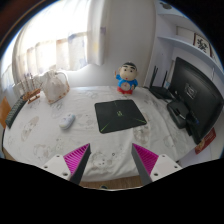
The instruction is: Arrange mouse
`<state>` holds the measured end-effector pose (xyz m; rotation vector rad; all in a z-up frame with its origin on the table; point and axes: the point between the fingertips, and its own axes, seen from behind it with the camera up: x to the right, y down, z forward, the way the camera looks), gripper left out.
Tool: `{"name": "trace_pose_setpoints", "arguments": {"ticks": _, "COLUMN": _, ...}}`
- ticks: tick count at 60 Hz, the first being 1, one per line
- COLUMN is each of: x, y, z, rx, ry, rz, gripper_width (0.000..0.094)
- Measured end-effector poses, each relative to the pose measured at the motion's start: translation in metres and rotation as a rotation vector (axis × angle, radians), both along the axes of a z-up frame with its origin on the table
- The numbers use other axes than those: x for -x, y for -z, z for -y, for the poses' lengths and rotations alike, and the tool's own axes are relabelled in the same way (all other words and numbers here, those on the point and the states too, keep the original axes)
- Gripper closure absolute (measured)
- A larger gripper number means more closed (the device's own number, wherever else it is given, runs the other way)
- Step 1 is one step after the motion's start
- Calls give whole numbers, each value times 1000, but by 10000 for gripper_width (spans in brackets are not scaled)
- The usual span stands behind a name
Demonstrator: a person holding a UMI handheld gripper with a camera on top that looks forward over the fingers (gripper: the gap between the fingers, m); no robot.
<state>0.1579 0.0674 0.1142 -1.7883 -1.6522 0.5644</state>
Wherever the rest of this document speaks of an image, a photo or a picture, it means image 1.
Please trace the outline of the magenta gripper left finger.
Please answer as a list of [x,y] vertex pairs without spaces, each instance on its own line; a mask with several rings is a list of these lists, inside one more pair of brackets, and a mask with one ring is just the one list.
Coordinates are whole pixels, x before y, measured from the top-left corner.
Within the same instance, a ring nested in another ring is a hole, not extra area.
[[42,166],[42,169],[78,185],[90,154],[90,145],[86,144],[66,155],[55,155]]

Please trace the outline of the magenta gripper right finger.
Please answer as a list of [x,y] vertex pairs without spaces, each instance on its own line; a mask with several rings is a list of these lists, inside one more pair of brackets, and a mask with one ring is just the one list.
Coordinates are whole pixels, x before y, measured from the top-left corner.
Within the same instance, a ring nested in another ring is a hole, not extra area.
[[182,169],[166,154],[157,155],[137,144],[132,144],[131,154],[143,185],[148,185]]

